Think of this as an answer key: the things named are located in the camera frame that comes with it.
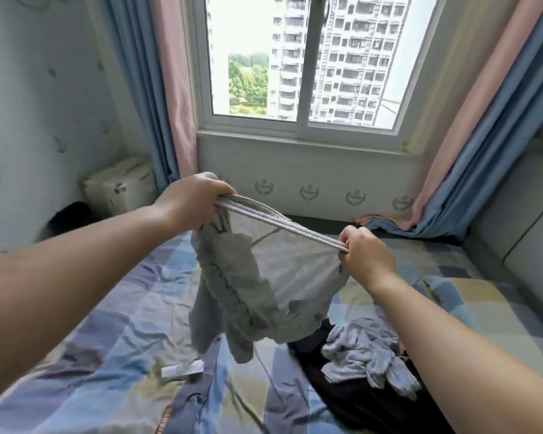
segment pink curtain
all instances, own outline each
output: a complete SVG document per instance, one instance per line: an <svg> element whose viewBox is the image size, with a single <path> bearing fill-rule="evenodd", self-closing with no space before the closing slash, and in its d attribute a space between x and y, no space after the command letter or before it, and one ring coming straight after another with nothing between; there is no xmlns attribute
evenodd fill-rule
<svg viewBox="0 0 543 434"><path fill-rule="evenodd" d="M197 173L197 138L180 0L154 0L169 122L181 178Z"/></svg>
<svg viewBox="0 0 543 434"><path fill-rule="evenodd" d="M503 83L542 12L543 0L519 1L493 54L485 64L442 141L441 147L428 171L420 195L415 199L412 206L411 219L390 218L398 227L408 230L418 223L426 205L441 185L459 152L463 149L472 131L499 90L501 83ZM356 222L365 225L370 219L377 216L363 216L356 219Z"/></svg>

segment bed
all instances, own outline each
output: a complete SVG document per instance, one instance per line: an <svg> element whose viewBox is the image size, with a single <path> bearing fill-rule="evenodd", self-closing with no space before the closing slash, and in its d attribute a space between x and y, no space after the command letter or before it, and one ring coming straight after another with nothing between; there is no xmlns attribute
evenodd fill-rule
<svg viewBox="0 0 543 434"><path fill-rule="evenodd" d="M398 272L482 278L459 247L385 239ZM162 382L160 367L189 360L187 315L200 271L190 234L148 255L36 368L0 397L0 433L344 433L285 345L262 340L238 366L225 337L203 356L205 372ZM332 323L374 314L348 280Z"/></svg>

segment hand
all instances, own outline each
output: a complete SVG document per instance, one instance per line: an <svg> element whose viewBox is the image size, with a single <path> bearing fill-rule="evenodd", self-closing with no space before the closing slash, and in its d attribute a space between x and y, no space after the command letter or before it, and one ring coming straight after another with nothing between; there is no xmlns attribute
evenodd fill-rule
<svg viewBox="0 0 543 434"><path fill-rule="evenodd" d="M349 225L340 240L348 247L348 254L340 253L340 261L368 293L398 277L394 255L369 229Z"/></svg>
<svg viewBox="0 0 543 434"><path fill-rule="evenodd" d="M155 201L152 210L169 229L171 237L194 230L212 220L218 195L235 195L236 191L210 172L191 175L169 185Z"/></svg>

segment black object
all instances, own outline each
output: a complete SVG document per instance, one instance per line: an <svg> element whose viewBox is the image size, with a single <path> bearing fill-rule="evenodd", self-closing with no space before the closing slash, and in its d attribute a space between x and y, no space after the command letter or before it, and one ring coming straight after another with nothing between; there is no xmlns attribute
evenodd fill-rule
<svg viewBox="0 0 543 434"><path fill-rule="evenodd" d="M384 389L370 387L366 379L331 384L322 367L328 362L320 349L333 326L328 319L312 335L288 346L304 374L334 417L351 429L368 429L378 434L415 432L453 433L432 396L424 388L417 400L399 396L388 384ZM419 378L410 360L406 365Z"/></svg>
<svg viewBox="0 0 543 434"><path fill-rule="evenodd" d="M53 235L58 236L99 221L88 205L77 201L57 212L48 223Z"/></svg>

